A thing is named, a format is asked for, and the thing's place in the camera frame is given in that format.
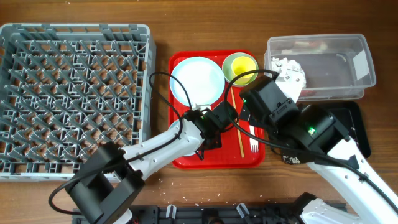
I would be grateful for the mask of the wooden chopstick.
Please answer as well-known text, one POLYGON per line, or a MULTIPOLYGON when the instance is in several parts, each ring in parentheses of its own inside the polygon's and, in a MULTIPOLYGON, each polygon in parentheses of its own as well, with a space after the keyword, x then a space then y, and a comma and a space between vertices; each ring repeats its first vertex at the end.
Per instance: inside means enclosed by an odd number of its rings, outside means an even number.
MULTIPOLYGON (((234 91, 233 88, 230 89, 231 92, 231 98, 232 98, 232 102, 233 102, 233 107, 234 109, 237 111, 237 107, 236 107, 236 100, 234 97, 234 91)), ((238 141, 239 141, 239 149, 240 149, 240 153, 241 153, 241 157, 244 158, 244 149, 243 149, 243 142, 242 142, 242 138, 241 138, 241 132, 239 129, 237 129, 237 135, 238 135, 238 141)))

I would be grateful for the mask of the red snack wrapper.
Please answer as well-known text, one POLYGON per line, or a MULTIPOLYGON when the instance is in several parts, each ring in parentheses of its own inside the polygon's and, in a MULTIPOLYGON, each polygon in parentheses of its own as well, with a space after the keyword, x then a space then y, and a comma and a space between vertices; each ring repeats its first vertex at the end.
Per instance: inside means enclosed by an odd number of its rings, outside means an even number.
POLYGON ((301 97, 310 97, 310 96, 314 96, 315 95, 315 91, 313 90, 302 90, 300 96, 301 97))

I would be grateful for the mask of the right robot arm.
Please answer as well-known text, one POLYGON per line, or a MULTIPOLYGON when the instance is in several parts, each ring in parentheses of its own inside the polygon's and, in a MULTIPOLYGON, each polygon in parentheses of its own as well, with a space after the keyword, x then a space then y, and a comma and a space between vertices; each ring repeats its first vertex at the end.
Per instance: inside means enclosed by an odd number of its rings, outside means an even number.
POLYGON ((261 76, 239 93, 251 118, 268 128, 266 144, 308 165, 356 212, 345 215, 321 208, 323 202, 315 198, 301 209, 300 219, 305 223, 397 223, 397 195, 369 165, 335 115, 317 105, 297 106, 301 91, 299 82, 261 76))

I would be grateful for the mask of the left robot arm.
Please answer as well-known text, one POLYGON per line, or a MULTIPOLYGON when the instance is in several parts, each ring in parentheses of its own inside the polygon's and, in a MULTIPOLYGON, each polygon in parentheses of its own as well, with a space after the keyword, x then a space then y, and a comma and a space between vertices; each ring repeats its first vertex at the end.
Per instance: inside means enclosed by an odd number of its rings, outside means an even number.
POLYGON ((148 177, 179 157, 221 147, 221 133, 237 118, 223 101, 212 110, 187 110, 174 127, 140 144, 107 142, 65 190, 88 223, 127 223, 129 207, 148 177))

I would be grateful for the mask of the white napkin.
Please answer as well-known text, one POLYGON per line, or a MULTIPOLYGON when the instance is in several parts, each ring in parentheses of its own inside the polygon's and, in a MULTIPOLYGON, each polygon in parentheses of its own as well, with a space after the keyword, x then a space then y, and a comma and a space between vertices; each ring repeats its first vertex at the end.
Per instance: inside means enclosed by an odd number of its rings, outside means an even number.
POLYGON ((295 60, 273 57, 271 67, 279 73, 275 82, 282 91, 302 90, 307 86, 305 72, 295 60))

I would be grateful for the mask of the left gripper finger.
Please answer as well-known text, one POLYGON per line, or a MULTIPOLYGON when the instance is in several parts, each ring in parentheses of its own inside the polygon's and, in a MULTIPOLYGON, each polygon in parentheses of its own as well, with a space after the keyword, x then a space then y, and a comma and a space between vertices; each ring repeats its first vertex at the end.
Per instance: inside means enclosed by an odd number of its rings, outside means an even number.
POLYGON ((236 121, 238 113, 228 101, 222 101, 214 109, 212 113, 215 115, 215 123, 219 128, 227 128, 231 124, 231 119, 236 121))
POLYGON ((198 157, 202 161, 205 158, 205 151, 214 150, 222 147, 221 134, 217 134, 213 138, 205 139, 203 144, 198 148, 198 157))

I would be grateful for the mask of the small light blue bowl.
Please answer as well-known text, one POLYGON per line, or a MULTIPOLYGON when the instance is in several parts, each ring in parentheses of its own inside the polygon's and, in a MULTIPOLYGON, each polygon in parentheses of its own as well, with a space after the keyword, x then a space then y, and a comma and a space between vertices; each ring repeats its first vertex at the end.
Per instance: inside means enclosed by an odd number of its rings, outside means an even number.
MULTIPOLYGON (((174 128, 174 127, 177 126, 178 124, 179 124, 179 120, 175 120, 175 121, 169 126, 169 129, 174 128)), ((186 155, 184 155, 184 157, 190 157, 190 156, 193 156, 193 155, 195 155, 195 152, 186 154, 186 155)))

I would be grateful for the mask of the large light blue plate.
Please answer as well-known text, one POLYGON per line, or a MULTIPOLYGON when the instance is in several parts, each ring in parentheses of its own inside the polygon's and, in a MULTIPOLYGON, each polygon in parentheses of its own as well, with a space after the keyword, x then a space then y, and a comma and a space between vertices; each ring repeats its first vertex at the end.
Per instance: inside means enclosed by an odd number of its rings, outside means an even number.
POLYGON ((210 108, 224 92, 223 71, 214 61, 205 57, 182 60, 171 75, 169 85, 174 98, 193 109, 210 108))

